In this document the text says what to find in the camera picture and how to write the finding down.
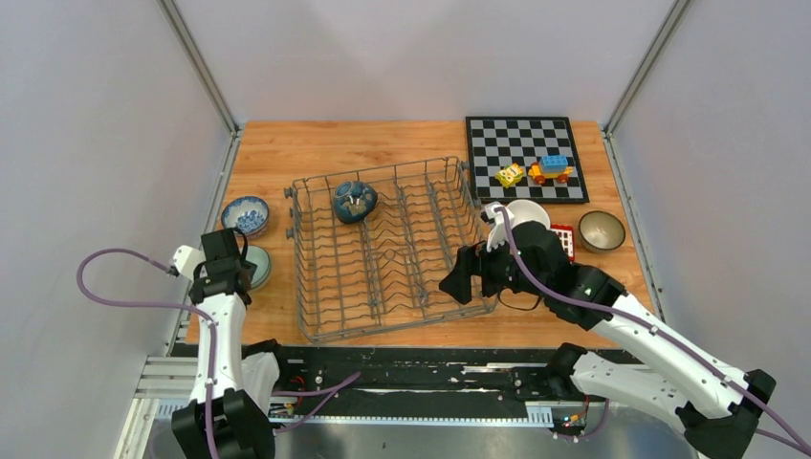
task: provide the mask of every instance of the bowl rim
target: bowl rim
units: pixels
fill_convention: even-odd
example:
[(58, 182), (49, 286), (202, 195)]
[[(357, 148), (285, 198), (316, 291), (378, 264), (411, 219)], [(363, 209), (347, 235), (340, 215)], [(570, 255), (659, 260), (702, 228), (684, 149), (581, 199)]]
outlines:
[[(617, 244), (616, 246), (613, 246), (613, 247), (602, 248), (602, 247), (596, 246), (595, 244), (593, 244), (591, 241), (589, 241), (585, 237), (585, 235), (582, 233), (582, 221), (583, 221), (583, 219), (585, 217), (591, 215), (592, 213), (604, 213), (605, 215), (608, 215), (609, 217), (613, 218), (614, 220), (617, 221), (617, 223), (620, 224), (620, 228), (623, 229), (623, 238), (620, 240), (619, 244)], [(578, 235), (581, 237), (581, 240), (583, 242), (585, 242), (586, 244), (588, 244), (591, 247), (596, 248), (598, 251), (614, 251), (614, 250), (618, 249), (619, 247), (621, 247), (625, 243), (625, 239), (627, 238), (628, 231), (625, 230), (625, 225), (623, 225), (623, 221), (620, 220), (620, 217), (614, 215), (613, 213), (607, 212), (605, 210), (589, 210), (588, 212), (585, 212), (585, 214), (582, 215), (580, 220), (578, 220)]]
[(259, 277), (259, 280), (261, 281), (261, 280), (267, 279), (268, 277), (270, 277), (270, 276), (271, 276), (271, 272), (273, 271), (273, 268), (274, 268), (274, 265), (273, 265), (273, 260), (271, 259), (271, 255), (268, 253), (268, 251), (267, 251), (267, 250), (265, 250), (265, 249), (264, 249), (264, 248), (262, 248), (262, 247), (255, 246), (255, 245), (248, 245), (248, 250), (249, 250), (249, 251), (250, 251), (252, 248), (256, 248), (257, 250), (261, 251), (261, 252), (262, 252), (262, 253), (264, 253), (264, 255), (265, 255), (265, 256), (264, 256), (264, 258), (265, 258), (265, 260), (267, 261), (268, 269), (267, 269), (267, 271), (264, 273), (264, 275), (262, 275), (261, 277)]
[(234, 206), (237, 201), (242, 199), (256, 200), (259, 202), (259, 204), (265, 209), (265, 212), (267, 213), (267, 216), (265, 217), (265, 224), (267, 225), (268, 221), (271, 219), (271, 208), (268, 206), (268, 203), (266, 203), (264, 199), (260, 198), (259, 196), (249, 194), (245, 196), (239, 196), (238, 198), (233, 198), (228, 204), (226, 204), (226, 206), (220, 212), (220, 224), (223, 226), (223, 228), (230, 228), (229, 226), (226, 225), (226, 212), (231, 206)]

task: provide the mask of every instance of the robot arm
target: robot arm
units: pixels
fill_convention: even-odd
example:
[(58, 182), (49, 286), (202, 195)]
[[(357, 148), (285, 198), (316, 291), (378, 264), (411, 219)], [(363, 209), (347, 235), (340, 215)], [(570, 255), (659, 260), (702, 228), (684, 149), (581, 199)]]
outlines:
[[(172, 413), (172, 431), (186, 457), (210, 458), (207, 435), (211, 434), (221, 459), (273, 459), (274, 432), (267, 410), (279, 378), (276, 345), (266, 341), (268, 345), (251, 346), (255, 354), (244, 361), (241, 345), (256, 266), (245, 259), (247, 242), (239, 250), (233, 229), (204, 234), (201, 239), (202, 251), (189, 246), (175, 251), (171, 270), (192, 281), (191, 302), (212, 318), (215, 334), (201, 318), (197, 375), (189, 405)], [(244, 381), (243, 365), (248, 360), (253, 377)], [(207, 404), (213, 412), (206, 412)], [(206, 417), (216, 420), (211, 423), (212, 432)]]
[[(616, 341), (653, 370), (629, 370), (579, 346), (564, 344), (537, 377), (550, 387), (606, 397), (653, 415), (684, 434), (694, 448), (711, 459), (742, 457), (762, 411), (732, 384), (768, 403), (774, 379), (761, 370), (744, 373), (689, 342), (648, 312), (616, 279), (595, 267), (570, 262), (558, 237), (541, 223), (540, 214), (528, 214), (522, 206), (523, 214), (517, 215), (517, 209), (512, 212), (498, 203), (485, 207), (482, 218), (494, 226), (490, 237), (459, 250), (456, 266), (440, 283), (440, 290), (466, 303), (471, 300), (471, 275), (478, 275), (484, 296), (506, 288), (543, 296), (517, 266), (506, 245), (504, 218), (508, 218), (518, 254), (537, 281), (559, 296), (607, 308), (584, 309), (551, 296), (545, 297), (546, 306), (559, 318)], [(622, 312), (641, 317), (650, 326), (642, 326)], [(711, 361), (725, 378), (719, 380), (660, 334), (670, 335)]]

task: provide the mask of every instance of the metal frame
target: metal frame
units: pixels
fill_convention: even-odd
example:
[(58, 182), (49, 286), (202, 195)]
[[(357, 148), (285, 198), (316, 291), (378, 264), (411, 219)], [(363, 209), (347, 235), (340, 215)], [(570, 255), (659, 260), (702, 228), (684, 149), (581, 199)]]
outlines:
[(622, 123), (623, 118), (633, 104), (633, 100), (636, 98), (636, 95), (639, 93), (640, 89), (642, 89), (642, 86), (647, 80), (647, 76), (650, 74), (654, 65), (659, 60), (659, 56), (662, 54), (662, 51), (675, 34), (679, 24), (681, 24), (681, 21), (684, 19), (685, 13), (687, 12), (691, 3), (692, 0), (675, 0), (673, 2), (665, 21), (662, 23), (662, 27), (659, 28), (656, 36), (653, 38), (653, 41), (647, 48), (642, 62), (640, 62), (639, 67), (631, 80), (628, 82), (620, 101), (617, 102), (617, 106), (614, 108), (614, 111), (611, 113), (611, 117), (608, 119), (608, 123), (606, 123), (603, 127), (603, 143), (605, 145), (605, 152), (608, 154), (608, 161), (610, 162), (611, 170), (614, 173), (614, 181), (617, 183), (617, 189), (620, 192), (620, 201), (623, 203), (623, 209), (625, 211), (625, 216), (627, 217), (631, 236), (633, 237), (636, 251), (639, 254), (639, 261), (642, 265), (642, 273), (645, 277), (647, 290), (650, 293), (650, 299), (653, 301), (656, 308), (656, 313), (662, 321), (665, 321), (665, 312), (664, 308), (662, 307), (662, 300), (659, 296), (659, 294), (662, 292), (661, 284), (657, 281), (655, 271), (651, 266), (650, 259), (647, 256), (648, 246), (647, 242), (645, 242), (647, 239), (645, 238), (645, 235), (643, 234), (638, 223), (639, 212), (637, 211), (632, 200), (633, 193), (631, 192), (630, 186), (625, 181), (625, 168), (619, 155), (617, 154), (617, 144), (614, 141), (614, 132), (616, 132), (617, 128)]
[[(211, 75), (205, 60), (203, 59), (200, 50), (191, 36), (186, 22), (184, 21), (177, 5), (174, 0), (157, 0), (161, 9), (164, 11), (166, 20), (175, 32), (178, 41), (180, 41), (183, 49), (188, 57), (192, 67), (200, 78), (208, 96), (214, 104), (217, 113), (222, 120), (223, 124), (231, 134), (231, 143), (228, 153), (220, 171), (220, 177), (217, 187), (211, 198), (210, 208), (208, 212), (207, 230), (213, 229), (216, 225), (217, 215), (222, 206), (225, 197), (225, 191), (228, 186), (230, 175), (232, 173), (236, 151), (239, 147), (242, 135), (242, 126), (240, 126), (228, 104), (225, 101), (222, 93), (217, 87), (213, 76)], [(658, 296), (658, 282), (656, 281), (655, 271), (651, 268), (650, 262), (647, 258), (647, 244), (644, 242), (646, 239), (638, 225), (638, 214), (636, 207), (633, 205), (632, 193), (624, 179), (624, 167), (617, 155), (617, 146), (614, 141), (614, 132), (622, 122), (625, 114), (633, 103), (636, 95), (645, 83), (647, 76), (655, 65), (665, 46), (674, 35), (678, 25), (684, 17), (684, 14), (691, 4), (692, 0), (675, 0), (668, 13), (665, 22), (657, 32), (655, 38), (647, 49), (645, 57), (642, 59), (639, 68), (636, 70), (633, 78), (629, 81), (625, 91), (620, 98), (617, 106), (611, 114), (608, 123), (603, 128), (603, 142), (605, 144), (606, 152), (608, 153), (608, 160), (611, 164), (614, 178), (617, 183), (620, 199), (623, 203), (625, 214), (630, 226), (631, 235), (634, 238), (637, 253), (640, 256), (640, 262), (643, 266), (643, 275), (645, 276), (646, 284), (650, 291), (651, 298), (656, 305), (657, 312), (660, 318), (664, 321), (662, 304)], [(186, 337), (186, 329), (188, 326), (188, 313), (179, 315), (178, 326), (175, 327), (175, 332), (171, 339), (167, 342), (167, 352), (171, 351), (171, 347), (177, 341), (183, 341)], [(196, 363), (196, 359), (184, 358), (148, 358), (146, 366), (144, 367), (139, 388), (135, 394), (129, 413), (126, 418), (126, 423), (121, 431), (121, 437), (116, 448), (115, 456), (118, 459), (140, 459), (146, 449), (149, 441), (149, 434), (153, 421), (158, 415), (159, 397), (182, 395), (185, 398), (188, 393), (190, 376), (187, 374), (188, 366)]]
[[(217, 185), (214, 188), (214, 193), (211, 196), (210, 205), (208, 208), (208, 217), (206, 218), (206, 228), (205, 231), (212, 231), (217, 226), (217, 217), (220, 214), (220, 209), (223, 206), (223, 201), (226, 196), (226, 190), (228, 189), (228, 183), (230, 181), (230, 176), (233, 173), (233, 165), (236, 161), (236, 152), (239, 149), (239, 144), (242, 142), (242, 132), (243, 130), (240, 128), (232, 137), (230, 141), (230, 145), (228, 151), (226, 152), (226, 156), (223, 159), (223, 162), (220, 166), (220, 172), (217, 179)], [(188, 282), (186, 290), (191, 288), (191, 282)], [(184, 302), (188, 302), (188, 298), (184, 297)], [(189, 311), (180, 311), (177, 318), (177, 323), (173, 328), (172, 334), (166, 340), (166, 354), (169, 355), (172, 352), (172, 348), (174, 347), (176, 342), (185, 342), (186, 341), (186, 332), (188, 331), (188, 324), (191, 319), (191, 313)]]
[(659, 55), (670, 41), (670, 38), (676, 31), (676, 28), (678, 28), (679, 24), (681, 23), (682, 18), (684, 18), (685, 11), (687, 11), (690, 3), (692, 3), (692, 0), (675, 0), (675, 2), (673, 2), (673, 6), (670, 7), (668, 16), (665, 18), (665, 22), (662, 24), (662, 27), (659, 28), (659, 32), (656, 33), (656, 37), (653, 38), (653, 42), (650, 43), (650, 47), (647, 48), (647, 52), (645, 53), (645, 57), (643, 57), (642, 62), (639, 64), (639, 68), (637, 68), (634, 76), (628, 83), (627, 88), (625, 88), (623, 96), (620, 98), (620, 101), (617, 103), (617, 106), (611, 113), (611, 117), (608, 119), (608, 123), (605, 125), (605, 129), (603, 130), (606, 135), (612, 135), (617, 130), (617, 126), (619, 126), (620, 122), (622, 122), (628, 108), (636, 98), (636, 95), (642, 85), (645, 83), (647, 75), (650, 73), (653, 65), (659, 59)]
[(183, 16), (180, 14), (180, 10), (178, 10), (174, 0), (157, 1), (158, 5), (161, 6), (161, 10), (163, 10), (166, 15), (166, 20), (169, 22), (172, 31), (175, 32), (178, 41), (181, 46), (183, 46), (183, 51), (186, 52), (191, 66), (194, 67), (194, 71), (200, 78), (200, 82), (203, 83), (203, 87), (211, 98), (211, 102), (217, 109), (217, 114), (231, 133), (231, 136), (235, 136), (239, 131), (239, 124), (237, 124), (236, 119), (233, 117), (233, 113), (230, 111), (222, 92), (220, 92), (220, 89), (217, 87), (217, 83), (214, 82), (214, 77), (211, 75), (211, 71), (208, 69), (208, 65), (206, 65), (206, 61), (203, 59), (200, 49), (197, 48), (197, 44), (191, 36), (186, 21), (184, 21)]
[(655, 276), (654, 270), (650, 265), (649, 259), (647, 258), (647, 239), (645, 239), (639, 223), (637, 223), (639, 221), (639, 216), (636, 207), (632, 204), (631, 193), (628, 189), (628, 185), (625, 183), (623, 175), (625, 168), (617, 155), (617, 147), (614, 144), (614, 136), (608, 135), (603, 139), (603, 144), (605, 145), (605, 153), (608, 155), (608, 162), (611, 165), (611, 171), (614, 173), (614, 182), (617, 183), (617, 190), (620, 193), (620, 202), (623, 203), (623, 210), (625, 211), (625, 218), (628, 222), (628, 229), (630, 230), (631, 237), (633, 238), (636, 252), (639, 255), (639, 263), (642, 266), (642, 276), (645, 278), (647, 292), (650, 295), (650, 300), (653, 302), (653, 306), (656, 308), (656, 315), (659, 316), (663, 322), (666, 322), (665, 311), (662, 307), (662, 300), (659, 297), (661, 288), (657, 287), (659, 282), (657, 282), (657, 277)]

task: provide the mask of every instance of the lego toy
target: lego toy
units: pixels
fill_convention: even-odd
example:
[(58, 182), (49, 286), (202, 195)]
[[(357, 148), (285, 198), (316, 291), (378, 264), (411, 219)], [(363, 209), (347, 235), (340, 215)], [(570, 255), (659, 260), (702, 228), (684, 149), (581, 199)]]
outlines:
[(552, 225), (550, 230), (558, 235), (569, 261), (575, 261), (575, 229), (565, 225)]
[(569, 166), (565, 156), (544, 156), (538, 162), (532, 163), (530, 167), (530, 177), (533, 182), (543, 185), (547, 180), (554, 178), (560, 184), (565, 184), (569, 180), (572, 167)]
[(495, 173), (495, 178), (505, 188), (509, 188), (521, 181), (524, 178), (524, 168), (516, 163), (512, 163), (507, 167)]

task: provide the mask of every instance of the toy car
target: toy car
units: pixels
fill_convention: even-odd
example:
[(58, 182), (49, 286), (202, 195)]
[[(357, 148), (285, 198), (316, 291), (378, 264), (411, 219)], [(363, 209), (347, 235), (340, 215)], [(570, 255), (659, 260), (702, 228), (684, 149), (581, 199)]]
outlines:
[(569, 180), (569, 174), (572, 173), (572, 167), (565, 156), (544, 156), (538, 162), (530, 166), (530, 177), (533, 182), (538, 185), (543, 185), (549, 179), (555, 179), (561, 184), (565, 184)]
[(524, 169), (520, 165), (512, 163), (496, 172), (495, 178), (501, 182), (502, 186), (509, 188), (524, 178)]

